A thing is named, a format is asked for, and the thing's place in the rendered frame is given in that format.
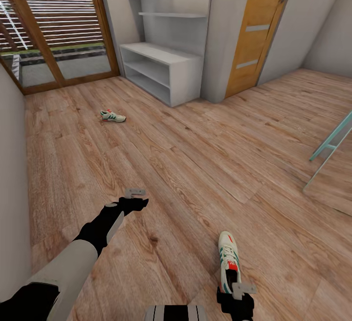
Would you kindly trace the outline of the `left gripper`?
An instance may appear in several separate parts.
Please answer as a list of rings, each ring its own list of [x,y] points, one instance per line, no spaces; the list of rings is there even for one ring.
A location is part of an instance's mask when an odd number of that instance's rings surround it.
[[[133,210],[134,211],[141,211],[142,208],[147,206],[149,199],[145,199],[145,200],[143,200],[142,198],[127,199],[124,197],[120,197],[119,202],[126,202],[130,208],[130,211],[128,213],[130,213]]]

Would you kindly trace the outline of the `robot trunk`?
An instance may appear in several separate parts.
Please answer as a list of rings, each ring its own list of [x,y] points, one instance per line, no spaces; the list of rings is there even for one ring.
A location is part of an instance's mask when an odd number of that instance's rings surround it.
[[[208,321],[203,305],[149,305],[144,321]]]

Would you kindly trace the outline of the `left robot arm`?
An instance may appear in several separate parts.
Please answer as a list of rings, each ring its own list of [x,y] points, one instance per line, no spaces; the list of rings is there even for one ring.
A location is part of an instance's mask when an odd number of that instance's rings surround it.
[[[66,321],[102,249],[124,216],[146,207],[144,189],[127,188],[119,202],[107,204],[91,223],[49,264],[0,303],[0,321]]]

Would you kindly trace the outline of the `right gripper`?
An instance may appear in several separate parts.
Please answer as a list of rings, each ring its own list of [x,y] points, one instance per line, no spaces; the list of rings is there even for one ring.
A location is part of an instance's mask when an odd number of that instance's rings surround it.
[[[231,314],[232,317],[236,308],[243,308],[253,317],[254,299],[252,299],[247,293],[243,293],[242,300],[235,300],[232,294],[221,293],[220,287],[218,287],[217,303],[221,304],[222,312]]]

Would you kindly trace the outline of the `gym shoe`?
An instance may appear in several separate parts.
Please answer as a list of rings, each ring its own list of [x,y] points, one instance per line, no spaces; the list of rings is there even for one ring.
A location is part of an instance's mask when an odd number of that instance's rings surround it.
[[[124,122],[126,120],[125,116],[121,116],[113,113],[108,109],[107,112],[101,110],[102,120],[104,121],[116,121],[116,122]]]
[[[219,236],[219,253],[221,267],[220,292],[232,294],[232,283],[241,283],[238,248],[233,236],[223,231]]]

